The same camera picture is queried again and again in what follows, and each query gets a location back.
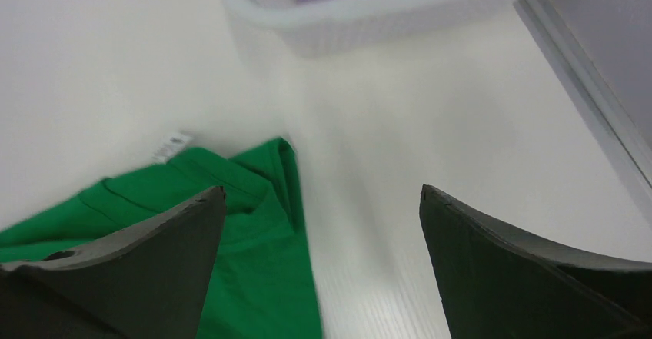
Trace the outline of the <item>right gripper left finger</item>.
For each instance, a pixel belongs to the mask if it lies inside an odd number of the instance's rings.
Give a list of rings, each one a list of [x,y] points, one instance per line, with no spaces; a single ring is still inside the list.
[[[208,188],[103,238],[1,266],[3,338],[193,338],[226,216]]]

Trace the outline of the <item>green t shirt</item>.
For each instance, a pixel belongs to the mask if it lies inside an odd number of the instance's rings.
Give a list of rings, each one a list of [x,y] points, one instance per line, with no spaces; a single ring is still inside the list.
[[[320,338],[295,155],[283,138],[230,158],[189,148],[100,182],[1,233],[1,259],[41,260],[221,186],[227,214],[200,338]]]

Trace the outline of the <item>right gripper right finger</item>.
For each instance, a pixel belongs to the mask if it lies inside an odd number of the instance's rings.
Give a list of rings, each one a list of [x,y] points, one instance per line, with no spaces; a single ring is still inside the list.
[[[649,338],[651,265],[583,251],[425,185],[419,217],[454,338]]]

